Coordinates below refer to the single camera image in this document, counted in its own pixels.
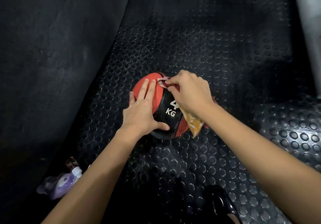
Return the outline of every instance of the black wall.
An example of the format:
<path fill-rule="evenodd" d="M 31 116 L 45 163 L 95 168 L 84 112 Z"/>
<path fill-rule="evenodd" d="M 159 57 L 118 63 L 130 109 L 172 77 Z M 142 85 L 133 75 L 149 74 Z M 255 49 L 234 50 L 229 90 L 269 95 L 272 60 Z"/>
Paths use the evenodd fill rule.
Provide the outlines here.
<path fill-rule="evenodd" d="M 39 184 L 128 0 L 0 0 L 0 222 Z"/>

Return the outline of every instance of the person's right arm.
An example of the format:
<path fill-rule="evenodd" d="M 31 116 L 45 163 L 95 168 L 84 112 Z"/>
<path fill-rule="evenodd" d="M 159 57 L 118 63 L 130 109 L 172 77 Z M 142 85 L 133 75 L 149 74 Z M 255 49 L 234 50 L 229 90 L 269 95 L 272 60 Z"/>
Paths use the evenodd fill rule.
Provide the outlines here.
<path fill-rule="evenodd" d="M 244 125 L 211 99 L 207 81 L 180 71 L 166 81 L 176 102 L 229 146 L 272 201 L 295 223 L 321 223 L 321 174 Z"/>

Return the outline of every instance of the studded rubber mat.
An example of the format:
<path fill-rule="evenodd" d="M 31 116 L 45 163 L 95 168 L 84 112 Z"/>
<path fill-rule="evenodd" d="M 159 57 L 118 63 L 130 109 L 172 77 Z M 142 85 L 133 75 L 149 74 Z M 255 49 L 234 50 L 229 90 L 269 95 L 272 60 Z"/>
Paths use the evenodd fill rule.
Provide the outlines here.
<path fill-rule="evenodd" d="M 321 104 L 295 0 L 129 0 L 81 115 L 81 164 L 91 164 L 121 126 L 140 78 L 181 69 L 206 79 L 232 115 L 321 171 Z M 190 132 L 164 141 L 143 137 L 118 181 L 126 187 L 116 187 L 112 199 L 137 194 L 137 202 L 130 194 L 124 202 L 138 205 L 143 217 L 148 213 L 138 203 L 149 195 L 145 204 L 157 209 L 151 223 L 197 223 L 204 189 L 212 184 L 229 193 L 244 223 L 289 223 L 210 129 L 195 139 Z"/>

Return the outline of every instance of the person's left hand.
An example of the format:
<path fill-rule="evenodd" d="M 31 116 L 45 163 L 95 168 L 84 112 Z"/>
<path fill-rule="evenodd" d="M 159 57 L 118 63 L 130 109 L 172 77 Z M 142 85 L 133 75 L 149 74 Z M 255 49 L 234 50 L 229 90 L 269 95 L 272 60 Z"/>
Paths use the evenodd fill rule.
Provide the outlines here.
<path fill-rule="evenodd" d="M 169 130 L 170 127 L 163 122 L 157 122 L 152 115 L 152 103 L 155 93 L 156 81 L 153 79 L 146 93 L 149 80 L 146 79 L 139 91 L 137 100 L 134 93 L 129 93 L 129 107 L 123 110 L 123 129 L 133 129 L 140 137 L 149 134 L 155 129 Z"/>

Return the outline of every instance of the hand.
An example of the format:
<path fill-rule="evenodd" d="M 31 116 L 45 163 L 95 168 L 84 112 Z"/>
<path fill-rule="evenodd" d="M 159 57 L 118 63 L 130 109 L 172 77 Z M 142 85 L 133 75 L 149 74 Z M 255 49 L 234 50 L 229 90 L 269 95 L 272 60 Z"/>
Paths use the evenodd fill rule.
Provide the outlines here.
<path fill-rule="evenodd" d="M 194 73 L 181 70 L 176 76 L 165 81 L 166 84 L 178 84 L 180 90 L 175 86 L 168 87 L 176 102 L 188 112 L 200 116 L 207 104 L 213 104 L 208 82 Z"/>
<path fill-rule="evenodd" d="M 122 128 L 130 128 L 139 134 L 140 137 L 149 134 L 155 129 L 169 130 L 170 127 L 163 122 L 157 122 L 152 115 L 152 104 L 155 93 L 156 81 L 153 79 L 148 87 L 149 80 L 146 79 L 139 91 L 137 101 L 134 93 L 129 93 L 129 107 L 123 110 Z"/>

